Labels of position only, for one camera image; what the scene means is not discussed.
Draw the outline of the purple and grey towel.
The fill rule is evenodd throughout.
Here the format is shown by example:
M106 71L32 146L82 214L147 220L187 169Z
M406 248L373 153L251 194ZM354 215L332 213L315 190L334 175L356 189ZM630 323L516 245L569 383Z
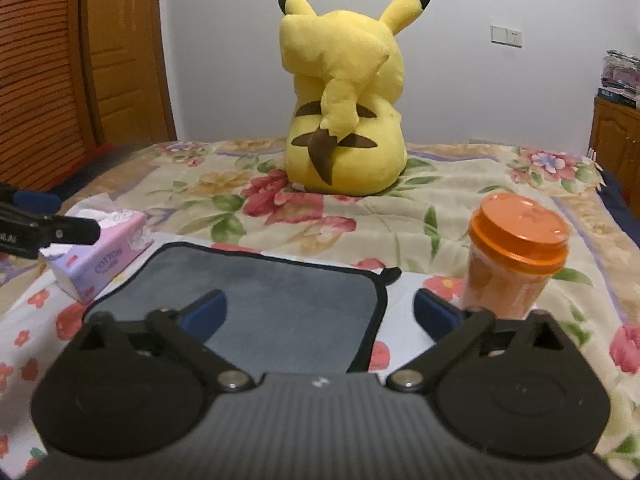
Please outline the purple and grey towel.
M169 243L85 316L106 312L138 322L219 289L227 318L206 346L250 376L364 372L388 286L400 276L397 268L373 272Z

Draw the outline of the purple tissue box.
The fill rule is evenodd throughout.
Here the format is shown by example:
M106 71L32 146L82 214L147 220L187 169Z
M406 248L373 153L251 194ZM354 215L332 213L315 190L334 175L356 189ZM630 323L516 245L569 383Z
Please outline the purple tissue box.
M145 214L129 209L81 208L74 217L94 220L100 237L93 245L53 243L40 250L60 287L82 304L90 302L111 280L152 244Z

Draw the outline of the white strawberry print sheet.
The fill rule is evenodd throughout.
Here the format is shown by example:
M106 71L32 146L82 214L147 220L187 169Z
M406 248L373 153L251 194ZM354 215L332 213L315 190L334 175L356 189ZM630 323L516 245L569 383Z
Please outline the white strawberry print sheet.
M388 257L331 256L311 258L261 252L244 246L209 245L195 238L157 233L153 244L134 260L120 278L104 290L104 297L126 283L154 252L169 243L188 243L227 252L251 252L297 262L344 266L373 272L393 267ZM35 430L29 404L36 385L81 328L86 306L78 304L50 274L34 281L22 299L1 320L1 470L19 479L47 452Z

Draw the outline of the orange lidded cup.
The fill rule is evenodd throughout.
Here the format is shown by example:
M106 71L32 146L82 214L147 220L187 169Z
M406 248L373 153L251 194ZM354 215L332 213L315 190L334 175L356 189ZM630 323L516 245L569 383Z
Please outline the orange lidded cup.
M536 200L492 193L473 212L459 306L503 320L524 318L568 255L570 227Z

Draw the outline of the floral beige blanket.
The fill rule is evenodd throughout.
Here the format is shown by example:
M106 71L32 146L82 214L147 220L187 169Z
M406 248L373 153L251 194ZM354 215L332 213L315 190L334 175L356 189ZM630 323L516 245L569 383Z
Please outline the floral beige blanket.
M380 196L305 196L288 186L276 141L184 142L119 159L79 192L143 211L152 228L296 258L399 266L460 294L472 211L492 192L515 192L570 225L566 269L541 295L602 377L612 415L598 450L624 476L639 470L639 377L627 370L623 330L639 321L639 253L601 200L596 166L570 160L549 181L524 148L420 145L398 185Z

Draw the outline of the wooden slatted wardrobe door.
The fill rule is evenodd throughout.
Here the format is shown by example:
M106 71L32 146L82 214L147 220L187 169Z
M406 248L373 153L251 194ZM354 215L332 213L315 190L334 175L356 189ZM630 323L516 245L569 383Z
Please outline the wooden slatted wardrobe door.
M160 0L1 0L1 180L47 191L176 140Z

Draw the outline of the yellow Pikachu plush toy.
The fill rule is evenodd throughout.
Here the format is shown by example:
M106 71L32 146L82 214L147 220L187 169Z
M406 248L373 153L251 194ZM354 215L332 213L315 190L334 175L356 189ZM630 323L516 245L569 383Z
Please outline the yellow Pikachu plush toy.
M284 154L294 188L359 197L398 180L407 151L395 107L405 83L396 37L430 2L393 0L371 18L279 0L281 63L296 95Z

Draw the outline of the wooden sideboard cabinet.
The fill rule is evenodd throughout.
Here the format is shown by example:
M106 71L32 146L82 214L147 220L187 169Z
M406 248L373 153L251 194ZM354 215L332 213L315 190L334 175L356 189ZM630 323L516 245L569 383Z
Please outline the wooden sideboard cabinet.
M639 217L639 111L596 96L589 147L617 180L623 199Z

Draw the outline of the stacked clutter on cabinet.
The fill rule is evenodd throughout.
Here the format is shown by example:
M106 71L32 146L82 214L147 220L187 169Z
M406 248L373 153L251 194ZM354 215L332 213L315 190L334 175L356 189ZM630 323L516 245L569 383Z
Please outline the stacked clutter on cabinet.
M639 108L639 59L608 50L603 59L598 96L615 104Z

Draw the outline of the white wall switch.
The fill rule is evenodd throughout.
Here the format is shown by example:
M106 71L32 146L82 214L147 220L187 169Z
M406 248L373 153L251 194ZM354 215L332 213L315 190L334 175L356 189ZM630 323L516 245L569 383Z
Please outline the white wall switch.
M521 48L523 47L522 32L517 29L510 29L503 26L490 26L490 41L493 44L502 46Z

